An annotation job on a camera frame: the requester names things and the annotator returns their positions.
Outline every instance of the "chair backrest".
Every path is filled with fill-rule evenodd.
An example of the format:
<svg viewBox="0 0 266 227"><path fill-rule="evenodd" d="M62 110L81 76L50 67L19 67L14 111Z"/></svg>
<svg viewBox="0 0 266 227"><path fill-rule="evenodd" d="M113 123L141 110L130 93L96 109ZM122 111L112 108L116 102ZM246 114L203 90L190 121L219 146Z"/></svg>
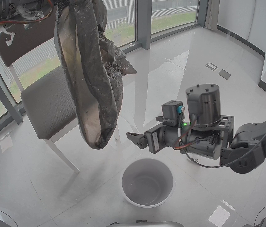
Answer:
<svg viewBox="0 0 266 227"><path fill-rule="evenodd" d="M24 88L12 64L29 51L53 38L55 12L56 7L50 17L41 22L33 24L33 26L29 29L25 29L23 25L13 25L6 29L7 32L15 33L10 46L6 44L6 40L10 40L10 35L5 33L0 34L0 56L4 64L9 67L10 72L12 73L12 76L21 92L24 90Z"/></svg>

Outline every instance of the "gray chair cushion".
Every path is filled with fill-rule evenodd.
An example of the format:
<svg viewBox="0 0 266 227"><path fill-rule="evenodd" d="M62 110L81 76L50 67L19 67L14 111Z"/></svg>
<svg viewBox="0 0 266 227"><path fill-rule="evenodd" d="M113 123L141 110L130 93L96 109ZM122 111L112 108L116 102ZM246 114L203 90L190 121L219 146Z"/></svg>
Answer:
<svg viewBox="0 0 266 227"><path fill-rule="evenodd" d="M48 140L76 118L62 66L31 84L21 98L39 139Z"/></svg>

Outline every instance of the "garbage bag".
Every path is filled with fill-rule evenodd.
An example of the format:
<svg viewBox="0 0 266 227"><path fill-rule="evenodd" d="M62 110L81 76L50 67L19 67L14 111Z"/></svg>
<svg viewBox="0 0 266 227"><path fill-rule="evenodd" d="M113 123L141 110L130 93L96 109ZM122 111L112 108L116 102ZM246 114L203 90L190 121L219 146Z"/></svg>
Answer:
<svg viewBox="0 0 266 227"><path fill-rule="evenodd" d="M111 138L122 105L122 76L136 73L125 54L104 35L102 0L60 2L54 43L76 107L82 137L93 149Z"/></svg>

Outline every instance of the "gray tile floor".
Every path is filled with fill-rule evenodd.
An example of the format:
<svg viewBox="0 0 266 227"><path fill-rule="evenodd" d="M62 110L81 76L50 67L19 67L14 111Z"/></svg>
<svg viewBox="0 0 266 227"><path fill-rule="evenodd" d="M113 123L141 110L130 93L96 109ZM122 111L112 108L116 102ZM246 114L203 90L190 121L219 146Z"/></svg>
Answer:
<svg viewBox="0 0 266 227"><path fill-rule="evenodd" d="M156 41L148 51L133 51L127 59L138 73L123 77L120 139L93 150L76 127L56 143L81 170L78 175L37 138L27 116L20 126L12 123L0 132L0 210L20 227L105 227L138 219L214 227L208 219L218 206L229 213L225 227L253 223L266 205L266 161L245 175L229 168L204 169L172 149L156 155L140 150L125 133L151 128L161 115L161 104L177 99L186 105L185 89L203 83L220 86L222 114L235 116L235 130L265 121L266 92L257 86L264 58L220 31L195 28ZM218 69L206 68L208 62ZM220 69L231 74L229 80L218 75ZM171 198L152 209L129 204L119 183L129 162L147 156L165 162L176 178ZM0 218L15 226L4 214Z"/></svg>

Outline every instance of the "curtain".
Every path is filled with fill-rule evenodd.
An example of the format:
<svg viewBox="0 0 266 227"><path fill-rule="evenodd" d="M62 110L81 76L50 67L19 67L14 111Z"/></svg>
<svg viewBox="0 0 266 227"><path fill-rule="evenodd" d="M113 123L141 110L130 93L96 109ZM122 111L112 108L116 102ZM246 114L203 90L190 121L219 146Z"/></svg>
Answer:
<svg viewBox="0 0 266 227"><path fill-rule="evenodd" d="M205 27L211 30L217 30L218 14L220 0L209 0L207 18Z"/></svg>

